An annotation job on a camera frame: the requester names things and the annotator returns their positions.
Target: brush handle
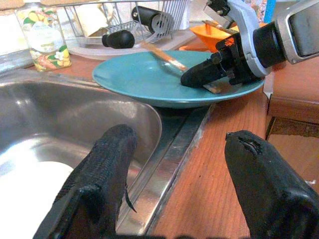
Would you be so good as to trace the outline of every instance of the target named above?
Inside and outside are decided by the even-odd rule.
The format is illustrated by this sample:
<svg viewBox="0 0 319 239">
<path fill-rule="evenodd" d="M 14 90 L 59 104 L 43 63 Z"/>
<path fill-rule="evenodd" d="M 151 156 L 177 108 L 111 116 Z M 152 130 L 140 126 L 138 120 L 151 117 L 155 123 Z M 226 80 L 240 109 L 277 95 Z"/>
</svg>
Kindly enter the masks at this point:
<svg viewBox="0 0 319 239">
<path fill-rule="evenodd" d="M 235 31 L 235 30 L 232 30 L 232 29 L 226 29 L 226 28 L 224 28 L 224 27 L 222 27 L 221 25 L 219 25 L 218 23 L 216 23 L 216 22 L 213 22 L 213 21 L 208 21 L 208 20 L 206 20 L 206 21 L 203 21 L 205 24 L 208 24 L 208 25 L 210 25 L 210 26 L 212 26 L 212 27 L 215 27 L 215 28 L 217 28 L 217 29 L 219 29 L 219 30 L 221 30 L 221 31 L 223 31 L 223 32 L 226 32 L 226 33 L 228 33 L 228 34 L 236 34 L 236 33 L 238 33 L 238 31 Z"/>
<path fill-rule="evenodd" d="M 163 59 L 164 61 L 167 61 L 168 63 L 172 64 L 173 66 L 175 66 L 176 68 L 180 69 L 181 71 L 187 71 L 188 70 L 188 68 L 186 66 L 181 64 L 175 58 L 167 55 L 165 52 L 163 52 L 162 50 L 158 49 L 153 44 L 150 44 L 148 42 L 143 41 L 141 43 L 141 47 L 153 52 L 156 56 L 158 56 L 159 58 Z"/>
</svg>

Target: black handle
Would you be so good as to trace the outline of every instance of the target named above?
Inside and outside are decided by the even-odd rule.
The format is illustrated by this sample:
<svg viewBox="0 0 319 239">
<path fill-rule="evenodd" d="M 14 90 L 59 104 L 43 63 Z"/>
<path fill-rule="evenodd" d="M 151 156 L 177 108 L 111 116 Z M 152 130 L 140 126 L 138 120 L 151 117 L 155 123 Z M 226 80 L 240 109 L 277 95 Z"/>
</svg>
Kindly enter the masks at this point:
<svg viewBox="0 0 319 239">
<path fill-rule="evenodd" d="M 132 48 L 135 44 L 135 38 L 127 30 L 121 30 L 111 33 L 110 35 L 102 36 L 102 44 L 105 47 L 114 49 Z"/>
<path fill-rule="evenodd" d="M 276 149 L 244 130 L 226 141 L 227 167 L 251 237 L 319 238 L 319 197 Z"/>
<path fill-rule="evenodd" d="M 154 29 L 152 27 L 152 20 L 156 15 L 159 15 L 161 12 L 147 8 L 144 6 L 138 6 L 133 8 L 132 10 L 132 19 L 135 21 L 141 21 L 142 25 L 145 25 L 149 28 L 151 33 L 154 33 Z"/>
<path fill-rule="evenodd" d="M 124 124 L 104 133 L 67 178 L 33 238 L 114 235 L 136 146 L 135 132 Z"/>
</svg>

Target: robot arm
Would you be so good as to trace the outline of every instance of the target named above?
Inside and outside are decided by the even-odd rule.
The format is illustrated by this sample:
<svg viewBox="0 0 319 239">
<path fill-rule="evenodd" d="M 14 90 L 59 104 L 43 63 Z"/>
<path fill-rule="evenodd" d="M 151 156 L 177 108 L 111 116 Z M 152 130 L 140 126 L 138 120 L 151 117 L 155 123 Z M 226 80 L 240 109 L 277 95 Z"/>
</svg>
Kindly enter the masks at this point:
<svg viewBox="0 0 319 239">
<path fill-rule="evenodd" d="M 303 0 L 261 28 L 241 0 L 210 0 L 204 11 L 225 28 L 235 21 L 240 34 L 218 42 L 217 53 L 184 73 L 184 86 L 201 87 L 225 76 L 232 85 L 247 83 L 285 60 L 295 64 L 319 56 L 319 0 Z"/>
</svg>

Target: paintbrush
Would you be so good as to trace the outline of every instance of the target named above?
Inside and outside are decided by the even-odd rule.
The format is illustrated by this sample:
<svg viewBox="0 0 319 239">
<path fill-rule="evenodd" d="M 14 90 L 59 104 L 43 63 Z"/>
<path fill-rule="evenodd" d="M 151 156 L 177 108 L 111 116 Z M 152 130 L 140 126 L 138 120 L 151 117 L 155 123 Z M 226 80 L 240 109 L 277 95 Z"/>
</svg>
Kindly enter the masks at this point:
<svg viewBox="0 0 319 239">
<path fill-rule="evenodd" d="M 188 68 L 186 66 L 181 64 L 179 61 L 177 61 L 175 58 L 171 57 L 170 55 L 167 55 L 165 52 L 163 52 L 162 50 L 160 50 L 159 48 L 157 48 L 156 46 L 154 46 L 151 43 L 148 43 L 146 41 L 142 41 L 141 47 L 153 52 L 156 56 L 158 56 L 159 58 L 163 59 L 164 61 L 170 63 L 171 65 L 173 65 L 174 67 L 178 68 L 179 70 L 181 70 L 183 72 L 188 70 Z"/>
<path fill-rule="evenodd" d="M 227 28 L 224 28 L 224 27 L 222 27 L 220 24 L 218 24 L 217 22 L 214 22 L 214 21 L 209 21 L 209 20 L 205 20 L 205 21 L 203 21 L 205 24 L 208 24 L 208 25 L 210 25 L 210 26 L 212 26 L 212 27 L 215 27 L 215 28 L 217 28 L 217 29 L 219 29 L 219 30 L 221 30 L 221 31 L 223 31 L 223 32 L 226 32 L 226 33 L 228 33 L 228 34 L 235 34 L 235 33 L 238 33 L 238 31 L 236 31 L 236 30 L 233 30 L 233 29 L 227 29 Z"/>
<path fill-rule="evenodd" d="M 158 56 L 159 58 L 163 59 L 164 61 L 170 63 L 171 65 L 173 65 L 174 67 L 178 68 L 182 72 L 185 72 L 185 71 L 188 70 L 188 68 L 186 66 L 184 66 L 179 61 L 177 61 L 175 58 L 173 58 L 170 55 L 166 54 L 165 52 L 163 52 L 159 48 L 155 47 L 151 43 L 148 43 L 146 41 L 142 41 L 141 42 L 141 47 L 153 52 L 156 56 Z M 218 93 L 221 92 L 221 89 L 218 86 L 213 85 L 211 83 L 208 83 L 208 84 L 204 85 L 203 87 L 205 89 L 209 90 L 213 94 L 218 94 Z"/>
</svg>

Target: countertop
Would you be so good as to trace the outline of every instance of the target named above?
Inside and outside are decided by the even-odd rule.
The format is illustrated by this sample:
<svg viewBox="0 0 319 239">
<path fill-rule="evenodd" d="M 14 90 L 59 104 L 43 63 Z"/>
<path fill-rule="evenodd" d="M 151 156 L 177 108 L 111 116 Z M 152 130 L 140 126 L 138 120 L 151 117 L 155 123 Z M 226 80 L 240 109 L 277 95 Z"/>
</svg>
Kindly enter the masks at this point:
<svg viewBox="0 0 319 239">
<path fill-rule="evenodd" d="M 319 57 L 274 73 L 269 115 L 319 123 Z"/>
<path fill-rule="evenodd" d="M 91 73 L 101 62 L 75 55 L 71 55 L 71 61 L 71 67 L 53 73 L 92 80 Z M 225 136 L 246 129 L 264 138 L 267 103 L 260 89 L 215 105 L 152 234 L 168 239 L 178 235 L 231 239 L 249 235 L 225 162 Z"/>
</svg>

